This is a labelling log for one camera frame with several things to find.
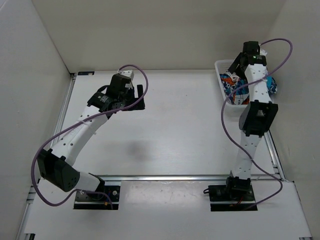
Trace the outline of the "colourful patterned shorts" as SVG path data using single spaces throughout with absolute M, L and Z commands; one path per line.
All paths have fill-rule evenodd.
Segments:
M 219 77 L 222 83 L 222 89 L 227 97 L 235 89 L 238 89 L 248 83 L 246 79 L 242 79 L 237 75 L 230 74 L 229 72 L 220 73 Z M 269 95 L 276 94 L 277 83 L 275 79 L 272 76 L 268 76 L 266 80 Z M 238 89 L 235 93 L 233 93 L 233 95 L 228 98 L 228 102 L 231 105 L 247 105 L 250 102 L 249 87 L 245 86 L 241 89 Z

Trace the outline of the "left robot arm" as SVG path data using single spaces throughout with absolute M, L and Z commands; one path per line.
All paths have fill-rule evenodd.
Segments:
M 143 94 L 143 86 L 132 84 L 134 72 L 124 70 L 112 76 L 108 85 L 100 87 L 87 101 L 84 111 L 77 120 L 78 126 L 64 134 L 49 150 L 41 150 L 37 164 L 42 178 L 64 192 L 73 189 L 87 191 L 93 200 L 105 194 L 104 181 L 92 173 L 73 168 L 79 153 L 105 124 L 111 114 L 108 111 L 122 109 L 133 104 Z

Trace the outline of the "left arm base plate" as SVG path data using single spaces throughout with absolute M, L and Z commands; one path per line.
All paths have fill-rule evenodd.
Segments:
M 103 194 L 77 192 L 74 199 L 74 210 L 108 210 L 119 209 L 121 184 L 120 182 L 105 182 Z

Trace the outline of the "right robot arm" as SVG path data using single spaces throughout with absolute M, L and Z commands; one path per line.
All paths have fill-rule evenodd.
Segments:
M 268 93 L 267 61 L 260 50 L 257 41 L 244 42 L 242 52 L 228 69 L 231 73 L 244 77 L 249 84 L 249 103 L 238 122 L 240 149 L 235 167 L 230 171 L 224 188 L 224 193 L 230 200 L 244 199 L 250 192 L 252 159 L 261 138 L 269 130 L 278 112 L 278 105 L 272 102 Z

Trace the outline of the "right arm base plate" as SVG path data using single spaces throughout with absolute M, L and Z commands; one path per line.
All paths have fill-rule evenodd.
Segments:
M 227 191 L 226 185 L 209 185 L 206 189 L 209 195 L 211 212 L 248 212 L 257 211 L 253 187 L 250 186 L 247 192 Z

